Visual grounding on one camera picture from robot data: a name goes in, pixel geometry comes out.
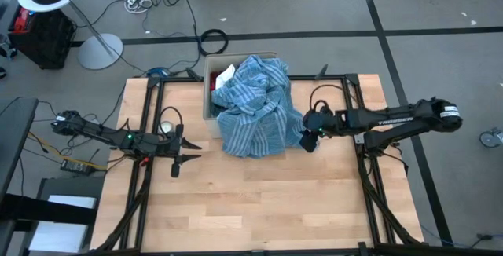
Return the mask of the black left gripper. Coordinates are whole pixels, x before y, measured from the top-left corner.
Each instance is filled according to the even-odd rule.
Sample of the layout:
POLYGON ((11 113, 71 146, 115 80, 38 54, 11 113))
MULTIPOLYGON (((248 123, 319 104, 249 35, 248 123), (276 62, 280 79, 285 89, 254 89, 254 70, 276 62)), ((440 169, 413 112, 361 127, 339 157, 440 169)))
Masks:
POLYGON ((164 123, 158 126, 158 130, 164 135, 165 139, 156 146, 156 156, 164 158, 173 158, 174 165, 181 166, 183 163, 192 159, 198 159, 201 155, 180 154, 181 147, 186 149, 201 150, 202 148, 182 138, 184 125, 169 123, 170 132, 165 132, 164 123))

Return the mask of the blue woven towel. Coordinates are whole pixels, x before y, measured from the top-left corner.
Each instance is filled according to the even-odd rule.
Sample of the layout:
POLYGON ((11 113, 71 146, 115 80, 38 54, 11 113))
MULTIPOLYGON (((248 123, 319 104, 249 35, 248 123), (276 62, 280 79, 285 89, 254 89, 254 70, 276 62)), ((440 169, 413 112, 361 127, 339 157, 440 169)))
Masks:
POLYGON ((222 150, 242 158, 299 148, 305 130, 294 108, 288 65, 277 57, 249 56, 223 86, 211 92, 222 150))

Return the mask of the white garment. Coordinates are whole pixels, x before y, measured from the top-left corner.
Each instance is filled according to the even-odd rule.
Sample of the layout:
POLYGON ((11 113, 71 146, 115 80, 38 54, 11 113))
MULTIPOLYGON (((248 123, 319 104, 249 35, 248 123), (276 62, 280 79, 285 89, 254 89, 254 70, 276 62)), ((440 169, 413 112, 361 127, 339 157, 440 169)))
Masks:
POLYGON ((226 82, 231 80, 234 76, 236 68, 233 64, 231 64, 225 71, 221 72, 215 79, 215 88, 219 89, 223 87, 226 82))

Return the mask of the beige cardboard box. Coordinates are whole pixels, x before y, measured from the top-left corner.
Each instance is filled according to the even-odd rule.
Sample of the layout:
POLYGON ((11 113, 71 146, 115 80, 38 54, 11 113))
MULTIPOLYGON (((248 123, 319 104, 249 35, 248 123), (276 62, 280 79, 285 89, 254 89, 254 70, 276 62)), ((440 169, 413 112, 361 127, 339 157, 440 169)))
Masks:
POLYGON ((206 122, 208 132, 214 139, 221 137, 220 129, 216 118, 211 114, 211 73, 214 71, 225 71, 231 64, 238 68, 249 56, 257 55, 261 58, 275 58, 275 52, 252 52, 252 53, 222 53, 208 55, 204 65, 204 110, 203 119, 206 122))

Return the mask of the red cloth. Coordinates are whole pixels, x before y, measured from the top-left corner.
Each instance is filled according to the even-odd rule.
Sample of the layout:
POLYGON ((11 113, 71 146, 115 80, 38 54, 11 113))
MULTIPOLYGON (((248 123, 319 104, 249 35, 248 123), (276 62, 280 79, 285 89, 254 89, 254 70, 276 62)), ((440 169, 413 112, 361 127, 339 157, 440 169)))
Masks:
POLYGON ((222 71, 213 71, 210 74, 210 91, 216 90, 222 86, 222 80, 220 79, 220 75, 222 71))

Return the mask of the black power brick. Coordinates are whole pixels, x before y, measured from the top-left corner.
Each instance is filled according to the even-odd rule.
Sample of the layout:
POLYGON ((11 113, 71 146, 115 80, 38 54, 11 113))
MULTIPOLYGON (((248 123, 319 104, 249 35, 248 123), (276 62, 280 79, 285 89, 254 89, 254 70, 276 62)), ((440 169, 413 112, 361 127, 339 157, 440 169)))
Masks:
POLYGON ((73 173, 73 174, 81 174, 89 176, 92 174, 95 169, 91 166, 87 166, 82 163, 72 162, 68 159, 64 159, 61 163, 60 170, 73 173))

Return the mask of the white floor lamp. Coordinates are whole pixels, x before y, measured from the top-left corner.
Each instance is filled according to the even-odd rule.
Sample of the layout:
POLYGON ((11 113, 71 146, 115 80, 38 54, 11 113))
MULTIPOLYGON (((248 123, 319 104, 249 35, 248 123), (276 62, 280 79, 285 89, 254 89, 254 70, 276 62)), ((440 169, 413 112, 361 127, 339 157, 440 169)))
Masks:
POLYGON ((114 64, 123 53, 123 42, 114 34, 96 31, 74 0, 17 0, 19 5, 35 13, 48 13, 69 5, 93 34, 79 48, 78 61, 85 69, 101 70, 114 64))

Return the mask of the grey caster wheel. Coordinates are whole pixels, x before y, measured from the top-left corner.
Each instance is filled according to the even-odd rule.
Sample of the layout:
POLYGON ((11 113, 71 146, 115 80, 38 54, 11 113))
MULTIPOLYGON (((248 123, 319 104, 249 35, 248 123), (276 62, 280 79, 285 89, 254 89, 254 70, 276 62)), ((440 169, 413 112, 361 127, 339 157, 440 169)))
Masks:
POLYGON ((497 148, 503 145, 503 130, 493 128, 479 135, 480 143, 486 148, 497 148))

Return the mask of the black desk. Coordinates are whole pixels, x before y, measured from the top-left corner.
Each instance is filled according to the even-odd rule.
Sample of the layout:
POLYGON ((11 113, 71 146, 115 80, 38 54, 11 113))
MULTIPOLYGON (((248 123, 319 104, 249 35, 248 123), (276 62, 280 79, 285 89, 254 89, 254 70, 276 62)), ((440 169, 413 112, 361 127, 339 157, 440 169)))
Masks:
POLYGON ((26 97, 0 100, 0 202, 7 193, 38 103, 36 98, 26 97))

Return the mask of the black cabinet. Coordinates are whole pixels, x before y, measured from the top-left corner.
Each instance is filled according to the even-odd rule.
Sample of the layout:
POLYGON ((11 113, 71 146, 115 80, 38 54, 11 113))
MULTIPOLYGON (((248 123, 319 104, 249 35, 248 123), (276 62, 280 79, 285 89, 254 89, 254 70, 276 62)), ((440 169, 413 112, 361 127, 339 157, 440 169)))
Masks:
POLYGON ((64 67, 76 26, 60 9, 37 13, 19 5, 8 32, 12 46, 40 69, 58 70, 64 67))

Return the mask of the black metal rig frame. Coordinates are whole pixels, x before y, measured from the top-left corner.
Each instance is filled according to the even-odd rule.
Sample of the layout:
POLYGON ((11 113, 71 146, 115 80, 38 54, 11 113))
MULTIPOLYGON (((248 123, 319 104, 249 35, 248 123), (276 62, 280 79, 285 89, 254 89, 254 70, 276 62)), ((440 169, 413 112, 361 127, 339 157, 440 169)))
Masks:
POLYGON ((201 155, 171 177, 171 160, 156 159, 146 212, 130 223, 143 252, 271 251, 355 248, 373 241, 351 137, 322 139, 314 152, 242 159, 227 155, 203 119, 203 86, 169 82, 147 90, 129 79, 119 121, 138 127, 142 112, 163 111, 183 123, 201 155))

